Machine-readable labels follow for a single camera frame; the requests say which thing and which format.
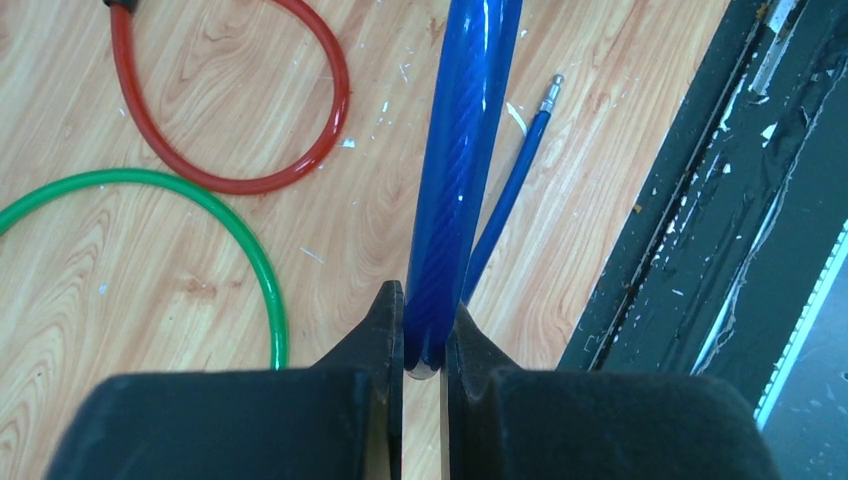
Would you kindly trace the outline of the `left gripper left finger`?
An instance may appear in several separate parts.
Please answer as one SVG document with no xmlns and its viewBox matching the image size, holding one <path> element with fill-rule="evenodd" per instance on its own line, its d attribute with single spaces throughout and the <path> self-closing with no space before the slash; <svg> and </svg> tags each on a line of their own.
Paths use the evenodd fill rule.
<svg viewBox="0 0 848 480">
<path fill-rule="evenodd" d="M 397 479 L 403 291 L 314 365 L 117 375 L 75 414 L 50 479 Z"/>
</svg>

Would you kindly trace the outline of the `blue cable lock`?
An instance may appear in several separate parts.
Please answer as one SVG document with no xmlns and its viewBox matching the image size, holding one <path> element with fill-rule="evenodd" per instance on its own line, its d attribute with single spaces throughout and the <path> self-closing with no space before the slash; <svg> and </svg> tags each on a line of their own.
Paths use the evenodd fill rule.
<svg viewBox="0 0 848 480">
<path fill-rule="evenodd" d="M 453 1 L 436 78 L 403 314 L 404 368 L 442 368 L 461 306 L 471 300 L 516 203 L 561 92 L 554 75 L 484 227 L 478 225 L 518 37 L 520 1 Z"/>
</svg>

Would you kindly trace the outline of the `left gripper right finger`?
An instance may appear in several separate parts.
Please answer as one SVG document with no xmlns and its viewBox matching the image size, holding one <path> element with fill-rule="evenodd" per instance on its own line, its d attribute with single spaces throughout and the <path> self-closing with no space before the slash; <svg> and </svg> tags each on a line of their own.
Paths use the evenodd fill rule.
<svg viewBox="0 0 848 480">
<path fill-rule="evenodd" d="M 727 382 L 528 370 L 460 308 L 445 351 L 449 479 L 776 479 Z"/>
</svg>

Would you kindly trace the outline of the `green cable lock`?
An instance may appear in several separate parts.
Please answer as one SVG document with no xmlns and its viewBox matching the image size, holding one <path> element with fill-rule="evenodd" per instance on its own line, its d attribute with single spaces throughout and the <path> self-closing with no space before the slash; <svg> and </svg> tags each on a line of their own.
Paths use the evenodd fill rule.
<svg viewBox="0 0 848 480">
<path fill-rule="evenodd" d="M 71 175 L 41 186 L 1 210 L 1 232 L 6 233 L 28 215 L 66 195 L 110 184 L 155 187 L 183 197 L 205 210 L 221 224 L 240 246 L 258 281 L 268 318 L 270 368 L 290 365 L 289 320 L 283 290 L 274 266 L 258 237 L 230 206 L 210 191 L 160 171 L 140 168 L 110 168 Z"/>
</svg>

